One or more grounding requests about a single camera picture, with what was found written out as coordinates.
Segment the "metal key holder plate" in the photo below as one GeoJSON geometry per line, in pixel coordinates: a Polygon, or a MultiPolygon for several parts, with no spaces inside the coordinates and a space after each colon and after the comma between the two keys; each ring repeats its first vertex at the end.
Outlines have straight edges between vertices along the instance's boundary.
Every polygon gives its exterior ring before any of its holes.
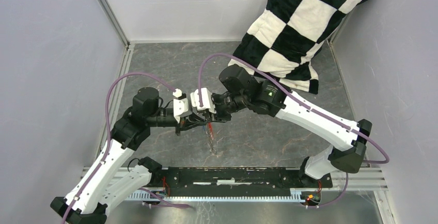
{"type": "Polygon", "coordinates": [[[212,155],[215,155],[216,154],[216,149],[214,148],[214,140],[211,140],[209,138],[209,136],[208,136],[208,146],[209,146],[209,149],[210,149],[210,153],[212,155]]]}

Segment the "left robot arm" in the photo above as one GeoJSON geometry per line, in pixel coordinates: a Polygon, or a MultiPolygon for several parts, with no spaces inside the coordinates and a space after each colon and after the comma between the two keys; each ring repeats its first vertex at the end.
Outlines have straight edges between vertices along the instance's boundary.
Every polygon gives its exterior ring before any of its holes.
{"type": "Polygon", "coordinates": [[[111,210],[131,193],[162,181],[161,165],[154,160],[141,159],[131,172],[111,184],[110,181],[123,163],[138,149],[153,127],[174,127],[179,133],[192,126],[202,125],[193,110],[215,113],[211,93],[199,88],[189,96],[180,89],[173,92],[172,108],[161,106],[159,92],[144,87],[133,97],[132,105],[116,121],[99,156],[64,197],[55,197],[50,207],[63,223],[105,223],[111,210]]]}

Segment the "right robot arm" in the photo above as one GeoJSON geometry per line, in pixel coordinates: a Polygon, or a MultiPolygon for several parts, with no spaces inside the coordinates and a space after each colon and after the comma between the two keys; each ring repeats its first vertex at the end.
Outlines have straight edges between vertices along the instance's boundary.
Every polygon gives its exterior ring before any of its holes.
{"type": "Polygon", "coordinates": [[[358,173],[364,162],[366,139],[372,128],[371,122],[343,119],[299,96],[282,85],[270,80],[257,81],[245,69],[237,65],[225,68],[219,80],[226,88],[222,94],[201,89],[203,109],[214,120],[226,122],[231,115],[249,109],[259,115],[268,115],[303,127],[330,143],[317,155],[304,159],[298,173],[299,182],[311,187],[324,175],[339,170],[358,173]]]}

